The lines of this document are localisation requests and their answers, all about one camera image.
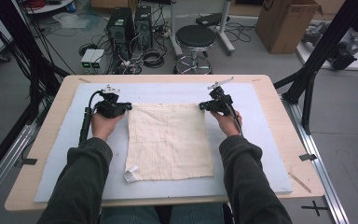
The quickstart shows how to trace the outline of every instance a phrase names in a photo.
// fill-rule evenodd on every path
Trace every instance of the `hand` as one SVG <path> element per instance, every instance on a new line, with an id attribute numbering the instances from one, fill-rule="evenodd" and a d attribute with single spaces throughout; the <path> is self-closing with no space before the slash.
<path id="1" fill-rule="evenodd" d="M 212 111 L 211 114 L 217 119 L 217 121 L 219 122 L 220 129 L 223 131 L 223 133 L 226 134 L 227 137 L 240 134 L 240 131 L 237 128 L 237 124 L 235 123 L 235 120 L 231 115 L 224 117 L 223 115 Z M 242 117 L 240 115 L 240 112 L 235 111 L 235 114 L 238 117 L 240 126 L 242 126 Z"/>
<path id="2" fill-rule="evenodd" d="M 99 113 L 93 114 L 91 119 L 92 136 L 101 138 L 106 142 L 107 137 L 113 132 L 116 124 L 123 118 L 124 114 L 114 119 L 106 118 Z"/>

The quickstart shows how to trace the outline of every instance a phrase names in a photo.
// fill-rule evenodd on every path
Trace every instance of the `person's left hand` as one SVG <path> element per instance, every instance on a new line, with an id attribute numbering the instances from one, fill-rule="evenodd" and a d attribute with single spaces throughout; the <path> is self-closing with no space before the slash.
<path id="1" fill-rule="evenodd" d="M 91 119 L 92 136 L 101 138 L 106 142 L 107 137 L 113 132 L 116 124 L 123 118 L 124 114 L 114 119 L 106 118 L 99 113 L 93 114 Z"/>

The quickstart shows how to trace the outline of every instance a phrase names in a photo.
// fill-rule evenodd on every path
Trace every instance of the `forearm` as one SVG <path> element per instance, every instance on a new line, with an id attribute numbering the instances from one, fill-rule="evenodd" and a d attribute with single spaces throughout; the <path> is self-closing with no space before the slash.
<path id="1" fill-rule="evenodd" d="M 237 223 L 291 223 L 262 170 L 262 151 L 236 135 L 220 146 L 225 186 Z"/>
<path id="2" fill-rule="evenodd" d="M 98 138 L 70 148 L 39 223 L 96 223 L 111 160 L 110 147 Z"/>

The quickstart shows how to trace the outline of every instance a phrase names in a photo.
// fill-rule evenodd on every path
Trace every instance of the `black stool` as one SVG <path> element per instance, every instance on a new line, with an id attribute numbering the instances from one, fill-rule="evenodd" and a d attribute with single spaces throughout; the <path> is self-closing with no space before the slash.
<path id="1" fill-rule="evenodd" d="M 191 56 L 184 56 L 180 58 L 173 72 L 175 74 L 204 74 L 212 73 L 211 64 L 204 58 L 197 56 L 198 51 L 210 49 L 216 41 L 214 31 L 205 26 L 188 25 L 182 27 L 176 32 L 176 42 L 182 48 L 191 50 Z"/>

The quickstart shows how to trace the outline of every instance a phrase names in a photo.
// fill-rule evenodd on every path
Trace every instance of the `stool base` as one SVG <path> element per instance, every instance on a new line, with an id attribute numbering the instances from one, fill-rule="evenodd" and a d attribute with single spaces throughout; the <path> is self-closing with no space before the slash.
<path id="1" fill-rule="evenodd" d="M 176 62 L 173 72 L 182 75 L 211 75 L 212 67 L 203 57 L 184 56 Z"/>

